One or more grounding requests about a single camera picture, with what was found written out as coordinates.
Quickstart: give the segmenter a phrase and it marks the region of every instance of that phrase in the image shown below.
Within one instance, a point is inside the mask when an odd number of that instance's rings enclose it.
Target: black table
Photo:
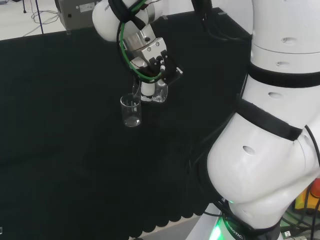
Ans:
[[[184,77],[135,129],[120,107],[132,77],[94,29],[0,42],[1,240],[127,240],[203,213],[185,153],[232,111],[250,45],[212,40],[192,13],[153,29]]]

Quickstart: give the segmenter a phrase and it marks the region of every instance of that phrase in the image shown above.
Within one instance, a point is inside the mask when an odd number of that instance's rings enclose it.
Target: red button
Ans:
[[[320,178],[317,178],[316,180],[314,180],[314,183],[311,187],[311,194],[315,198],[320,198]]]

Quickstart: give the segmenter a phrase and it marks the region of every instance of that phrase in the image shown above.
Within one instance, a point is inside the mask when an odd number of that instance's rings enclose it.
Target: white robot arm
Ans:
[[[137,0],[123,2],[130,8]],[[203,20],[209,2],[192,0]],[[320,1],[252,2],[254,31],[249,75],[236,113],[208,155],[207,172],[238,220],[261,230],[264,238],[272,232],[268,240],[282,240],[277,227],[282,215],[320,175],[317,148],[305,129],[309,125],[320,144]],[[136,53],[135,57],[143,60],[142,64],[149,66],[150,59],[160,56],[161,50],[145,53],[146,48],[153,49],[153,44],[159,42],[148,24],[163,14],[167,1],[148,3],[136,15],[147,26],[139,30],[129,21],[124,42],[129,51]],[[105,40],[117,40],[119,20],[108,0],[95,7],[93,23]],[[140,45],[131,44],[132,36]],[[154,93],[154,88],[147,88],[145,92]],[[246,238],[232,228],[231,222],[224,222],[224,239]]]
[[[136,81],[139,81],[139,88],[133,87],[134,94],[140,94],[138,97],[144,102],[163,103],[168,95],[167,84],[183,74],[181,67],[176,65],[167,52],[164,39],[156,37],[150,25],[163,15],[168,7],[168,0],[124,0],[123,8],[129,11],[133,12],[137,6],[140,6],[132,16],[145,27],[138,28],[136,23],[126,20],[123,22],[125,23],[123,38],[119,33],[119,18],[122,16],[114,13],[121,12],[120,4],[121,1],[112,0],[99,2],[92,14],[94,26],[105,40],[109,42],[119,40],[120,45],[123,43],[123,48],[133,55],[134,59],[128,62],[126,53],[123,53],[123,58],[127,61],[125,65],[130,66],[135,73]]]

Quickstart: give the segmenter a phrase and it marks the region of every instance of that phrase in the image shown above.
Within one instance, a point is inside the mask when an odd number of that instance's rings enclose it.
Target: white floor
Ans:
[[[55,4],[55,0],[37,0],[39,10],[45,11],[50,10],[54,12],[58,12]],[[0,41],[6,39],[14,39],[20,38],[25,34],[29,33],[30,31],[34,30],[40,24],[35,23],[34,20],[31,18],[32,11],[35,13],[37,11],[36,1],[35,0],[25,0],[25,10],[24,13],[23,2],[14,2],[9,0],[8,3],[4,5],[0,5]],[[51,22],[57,19],[57,15],[53,13],[43,12],[40,15],[42,23],[47,21]],[[64,26],[58,19],[55,22],[50,24],[43,25],[43,32],[46,33],[54,33],[65,31]],[[34,32],[29,33],[27,36],[31,35],[39,35],[41,34],[41,28],[39,27]]]

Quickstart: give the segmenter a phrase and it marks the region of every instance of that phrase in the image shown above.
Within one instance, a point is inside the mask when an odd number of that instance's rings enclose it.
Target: green cable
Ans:
[[[121,47],[121,51],[122,51],[122,55],[124,57],[124,60],[129,64],[130,68],[137,74],[139,75],[141,78],[149,80],[150,82],[152,82],[153,80],[157,79],[162,73],[160,72],[158,74],[158,76],[154,76],[154,77],[149,77],[149,76],[145,76],[143,74],[141,74],[137,69],[135,69],[134,66],[132,66],[129,58],[127,57],[127,54],[125,52],[125,48],[124,48],[124,31],[125,31],[125,24],[122,23],[121,24],[121,33],[120,33],[120,47]]]
[[[141,8],[141,6],[142,6],[143,4],[145,4],[146,1],[147,1],[147,0],[142,0],[137,6],[135,6],[135,7],[131,10],[131,12],[135,12],[135,11],[139,10],[139,9]]]

